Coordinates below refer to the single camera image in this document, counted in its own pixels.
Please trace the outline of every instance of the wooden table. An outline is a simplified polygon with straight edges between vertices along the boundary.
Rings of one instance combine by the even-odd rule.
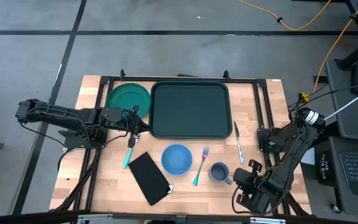
[[[84,76],[76,109],[94,108],[100,78],[96,75]],[[266,81],[274,124],[276,127],[282,127],[289,122],[282,83],[280,80]],[[129,82],[115,81],[113,88],[124,83]],[[154,82],[132,83],[138,83],[148,91],[154,84]],[[264,164],[263,155],[259,152],[257,144],[258,121],[252,85],[243,83],[226,83],[226,85],[229,89],[232,120],[237,123],[239,128],[246,164],[249,159],[255,159]],[[259,90],[259,92],[264,123],[267,124],[262,90]],[[104,91],[101,106],[104,106],[106,95],[107,91]],[[149,115],[146,115],[143,120],[148,123]],[[119,134],[122,134],[122,132],[109,131],[108,139]],[[168,174],[161,165],[163,150],[174,143],[184,144],[193,154],[193,165],[189,172],[182,176]],[[208,158],[201,170],[198,186],[194,186],[193,179],[199,168],[201,154],[205,146],[210,148]],[[77,184],[84,151],[84,149],[74,149],[62,160],[50,208],[59,206]],[[227,164],[231,178],[238,167],[250,171],[250,167],[242,166],[239,162],[234,131],[226,139],[157,139],[150,133],[142,133],[140,141],[136,143],[132,152],[131,161],[144,152],[150,154],[165,178],[173,185],[173,193],[167,195],[154,206],[147,203],[129,168],[123,169],[121,167],[127,153],[127,138],[120,138],[109,143],[102,150],[91,207],[92,212],[238,215],[231,208],[231,197],[236,184],[217,184],[210,181],[208,177],[209,168],[218,161]],[[85,207],[87,189],[88,186],[86,185],[80,208]],[[300,165],[295,170],[291,193],[302,208],[310,213],[309,200]],[[236,210],[246,210],[246,208],[236,204]]]

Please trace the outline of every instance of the black cable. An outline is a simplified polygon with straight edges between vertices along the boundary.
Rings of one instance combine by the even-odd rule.
[[[59,144],[61,144],[63,147],[66,147],[61,141],[59,141],[59,140],[57,140],[57,139],[55,139],[55,138],[52,138],[52,137],[50,137],[50,136],[48,136],[48,135],[46,135],[46,134],[42,134],[42,133],[40,133],[40,132],[38,132],[38,131],[34,131],[33,129],[30,129],[30,128],[24,126],[23,123],[19,123],[19,124],[20,124],[23,128],[25,128],[25,129],[27,129],[27,130],[29,130],[29,131],[32,131],[32,132],[37,133],[37,134],[40,134],[40,135],[45,136],[45,137],[47,137],[47,138],[49,138],[49,139],[55,140],[56,142],[58,142]]]
[[[321,87],[320,89],[318,89],[318,90],[315,91],[314,93],[310,94],[308,97],[310,97],[310,96],[314,95],[315,93],[321,91],[321,90],[322,90],[324,87],[326,87],[327,85],[328,85],[328,83],[326,83],[323,87]],[[300,102],[300,101],[301,101],[301,100],[299,99],[296,103],[292,103],[292,104],[288,105],[287,107],[291,107],[292,105],[295,105],[295,104],[297,104],[297,103]]]
[[[326,96],[326,95],[328,95],[328,94],[336,93],[337,91],[348,90],[348,89],[351,89],[351,88],[357,88],[357,87],[358,87],[358,85],[357,85],[357,86],[350,86],[350,87],[340,88],[340,89],[333,90],[333,91],[329,91],[329,92],[327,92],[327,93],[324,93],[324,94],[322,94],[322,95],[317,96],[316,98],[313,98],[313,99],[307,101],[306,103],[303,103],[303,104],[300,106],[300,108],[303,107],[304,105],[306,105],[306,104],[312,102],[313,100],[317,100],[318,98],[321,98],[321,97]]]
[[[59,172],[60,169],[60,163],[62,162],[62,159],[65,157],[66,154],[68,154],[73,148],[67,149],[59,158],[59,161],[57,162],[57,172]]]
[[[73,203],[74,198],[80,193],[81,189],[84,187],[85,183],[96,170],[97,165],[99,164],[100,149],[96,149],[95,155],[93,157],[92,163],[89,165],[88,169],[85,172],[85,175],[80,179],[74,189],[70,192],[69,196],[63,201],[63,203],[56,208],[56,210],[65,210],[67,211],[70,205]]]
[[[125,121],[126,121],[126,133],[125,133],[124,135],[117,136],[117,137],[115,137],[115,138],[113,138],[113,139],[110,139],[110,140],[106,141],[106,142],[105,142],[104,144],[102,144],[102,145],[95,145],[95,144],[93,144],[93,143],[91,142],[91,138],[90,138],[90,136],[89,136],[88,129],[86,128],[85,122],[84,122],[84,121],[81,119],[81,117],[78,116],[77,114],[72,113],[72,112],[70,112],[70,111],[63,111],[63,110],[58,110],[58,109],[55,109],[55,108],[48,108],[48,107],[44,107],[44,106],[43,106],[43,107],[33,108],[33,109],[29,110],[29,112],[27,112],[26,116],[27,116],[30,112],[32,112],[33,110],[35,110],[35,109],[54,110],[54,111],[57,111],[57,112],[68,113],[68,114],[71,114],[71,115],[75,116],[75,117],[77,118],[77,120],[81,123],[82,127],[84,127],[84,129],[85,129],[85,133],[83,132],[83,134],[85,134],[85,136],[86,136],[88,142],[89,142],[92,146],[94,146],[94,147],[102,147],[102,146],[105,146],[107,143],[110,143],[110,142],[112,142],[113,140],[115,140],[115,139],[117,139],[117,138],[126,137],[126,136],[128,135],[128,131],[129,131],[129,130],[128,130],[128,120],[127,120],[127,117],[124,116],[124,117],[125,117]],[[41,113],[41,114],[47,114],[47,112],[44,112],[44,111],[39,111],[39,113]]]
[[[128,135],[128,119],[127,119],[127,116],[124,116],[124,117],[125,117],[125,122],[126,122],[126,126],[127,126],[127,128],[126,128],[126,129],[127,129],[126,133],[123,134],[123,135],[117,136],[117,137],[115,137],[115,138],[112,138],[112,139],[106,141],[106,143],[104,143],[102,146],[107,145],[108,143],[110,143],[110,142],[116,140],[117,138],[123,138],[123,137],[126,137],[126,136]]]

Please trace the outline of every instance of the blue bowl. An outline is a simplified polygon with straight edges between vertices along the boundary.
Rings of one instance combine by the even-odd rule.
[[[190,150],[181,144],[168,146],[161,157],[162,167],[169,174],[183,175],[189,171],[193,163],[193,156]]]

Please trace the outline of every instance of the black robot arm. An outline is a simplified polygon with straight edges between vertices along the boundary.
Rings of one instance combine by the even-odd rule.
[[[150,131],[137,115],[139,106],[133,110],[120,108],[93,108],[76,110],[62,106],[55,106],[37,99],[25,100],[19,103],[16,112],[20,123],[46,122],[68,131],[59,131],[66,137],[65,147],[104,147],[109,129],[128,131],[131,133],[129,147],[135,144],[134,135]]]
[[[235,212],[266,214],[274,210],[275,208],[272,208],[266,212],[270,201],[277,202],[278,206],[288,195],[294,170],[324,127],[324,116],[302,108],[290,124],[281,129],[270,130],[264,144],[285,154],[281,161],[269,168],[264,175],[258,175],[257,171],[260,172],[262,165],[254,160],[249,163],[253,168],[252,172],[236,169],[233,181],[238,185],[238,189],[242,190],[236,202],[251,212]]]

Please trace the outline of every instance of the cable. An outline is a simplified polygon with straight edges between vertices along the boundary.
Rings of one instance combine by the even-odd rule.
[[[77,120],[81,123],[81,125],[82,125],[82,127],[84,127],[84,130],[85,130],[85,136],[86,136],[86,138],[87,138],[87,140],[88,140],[88,142],[92,145],[92,146],[94,146],[94,147],[103,147],[103,146],[105,146],[107,143],[110,143],[110,142],[112,142],[113,140],[115,140],[115,139],[117,139],[117,138],[122,138],[122,137],[126,137],[127,135],[128,135],[128,120],[127,120],[127,117],[126,116],[124,116],[125,117],[125,121],[126,121],[126,133],[124,134],[124,135],[121,135],[121,136],[117,136],[117,137],[115,137],[115,138],[113,138],[113,139],[110,139],[110,140],[108,140],[108,141],[106,141],[104,144],[102,144],[102,145],[95,145],[95,144],[93,144],[92,142],[91,142],[91,138],[90,138],[90,136],[89,136],[89,133],[88,133],[88,129],[86,128],[86,125],[85,125],[85,122],[81,119],[81,117],[80,116],[78,116],[77,114],[75,114],[75,113],[72,113],[72,112],[70,112],[70,111],[63,111],[63,110],[58,110],[58,109],[55,109],[55,108],[48,108],[48,107],[38,107],[38,108],[33,108],[33,109],[31,109],[31,110],[29,110],[29,112],[27,112],[27,114],[26,114],[26,116],[30,113],[30,112],[33,112],[33,110],[35,110],[35,109],[45,109],[45,110],[54,110],[54,111],[57,111],[57,112],[61,112],[61,113],[68,113],[68,114],[71,114],[71,115],[73,115],[73,116],[75,116],[76,118],[77,118]],[[39,113],[41,113],[41,114],[47,114],[47,112],[44,112],[44,111],[39,111]]]
[[[343,28],[341,34],[339,34],[339,37],[335,40],[335,43],[333,44],[333,46],[330,48],[330,50],[328,51],[328,53],[326,54],[326,57],[324,58],[321,66],[320,66],[320,70],[318,72],[318,75],[317,75],[317,79],[316,79],[316,83],[314,84],[314,89],[313,89],[313,92],[316,91],[316,88],[317,88],[317,83],[318,83],[318,79],[320,78],[320,75],[321,75],[321,72],[323,71],[323,67],[324,67],[324,64],[326,63],[327,59],[328,59],[328,56],[331,54],[331,52],[333,51],[333,48],[335,47],[335,45],[339,42],[339,39],[341,39],[343,33],[345,32],[345,30],[349,27],[349,25],[352,23],[353,19],[350,19],[350,21],[346,24],[345,28]]]
[[[329,115],[328,117],[324,118],[324,120],[326,121],[327,119],[329,119],[330,117],[334,116],[335,114],[341,112],[343,109],[347,108],[349,105],[351,105],[352,103],[354,103],[356,100],[358,100],[358,97],[354,98],[352,101],[348,102],[345,106],[341,107],[339,110],[335,111],[333,114]]]
[[[321,90],[322,90],[324,87],[326,87],[326,86],[328,86],[328,83],[325,84],[325,85],[324,85],[323,87],[321,87],[320,89],[318,89],[317,91],[315,91],[314,93],[310,94],[308,97],[310,97],[310,96],[314,95],[315,93],[321,91]],[[295,105],[295,104],[297,104],[297,103],[300,103],[300,101],[301,101],[301,100],[299,99],[297,102],[288,105],[287,108],[290,108],[290,107],[292,107],[292,105]]]
[[[112,138],[112,139],[106,141],[106,143],[104,143],[102,146],[107,145],[108,143],[116,140],[117,138],[123,138],[123,137],[126,137],[128,135],[128,119],[127,119],[127,116],[124,116],[124,117],[125,117],[125,122],[126,122],[126,125],[127,125],[127,132],[125,134],[123,134],[123,135],[117,136],[115,138]]]
[[[262,7],[259,7],[259,6],[256,6],[256,5],[253,5],[253,4],[251,4],[251,3],[245,2],[245,1],[243,1],[243,0],[239,0],[239,2],[242,2],[242,3],[244,3],[244,4],[247,4],[247,5],[249,5],[249,6],[254,7],[254,8],[256,8],[256,9],[260,9],[260,10],[262,10],[262,11],[264,11],[264,12],[269,13],[270,15],[272,15],[273,17],[275,17],[278,22],[280,22],[281,24],[283,24],[283,26],[285,26],[285,27],[286,27],[287,29],[289,29],[289,30],[302,30],[303,28],[305,28],[305,27],[307,27],[308,25],[310,25],[315,19],[317,19],[317,17],[320,16],[320,14],[326,9],[326,7],[328,6],[328,4],[329,4],[331,1],[332,1],[332,0],[329,0],[329,1],[324,5],[324,7],[317,13],[317,15],[315,15],[314,18],[312,18],[312,20],[310,20],[308,23],[306,23],[305,25],[303,25],[303,26],[301,26],[301,27],[298,27],[298,28],[291,28],[291,27],[287,26],[287,25],[283,22],[282,17],[276,16],[274,13],[270,12],[269,10],[264,9],[264,8],[262,8]]]
[[[65,151],[59,158],[59,161],[57,162],[57,172],[59,172],[60,169],[60,163],[62,162],[62,159],[66,156],[66,154],[68,154],[69,152],[71,152],[73,148],[69,148],[67,149],[67,151]]]
[[[42,133],[40,133],[40,132],[38,132],[38,131],[34,131],[33,129],[30,129],[30,128],[24,126],[23,123],[19,123],[19,124],[20,124],[23,128],[25,128],[25,129],[27,129],[27,130],[29,130],[29,131],[32,131],[32,132],[37,133],[37,134],[40,134],[40,135],[45,136],[45,137],[47,137],[47,138],[49,138],[49,139],[55,140],[56,142],[58,142],[59,144],[61,144],[63,147],[66,147],[61,141],[59,141],[59,140],[57,140],[57,139],[55,139],[55,138],[52,138],[52,137],[50,137],[50,136],[48,136],[48,135],[46,135],[46,134],[42,134]]]
[[[336,93],[337,91],[349,90],[349,89],[351,89],[351,88],[357,88],[357,87],[358,87],[358,86],[350,86],[350,87],[345,87],[345,88],[340,88],[340,89],[337,89],[337,90],[329,91],[329,92],[327,92],[327,93],[324,93],[324,94],[322,94],[322,95],[317,96],[316,98],[313,98],[313,99],[307,101],[306,103],[303,103],[303,104],[300,106],[300,108],[303,107],[304,105],[306,105],[306,104],[312,102],[313,100],[317,100],[318,98],[321,98],[321,97],[326,96],[326,95],[328,95],[328,94]]]
[[[78,181],[78,183],[75,185],[74,189],[70,192],[69,196],[63,201],[63,203],[57,207],[55,210],[68,210],[70,205],[73,203],[74,198],[77,197],[77,195],[80,193],[82,188],[84,187],[85,183],[96,170],[96,167],[99,164],[100,159],[100,149],[96,149],[95,155],[93,157],[92,163],[89,165],[88,169],[85,172],[85,175]]]

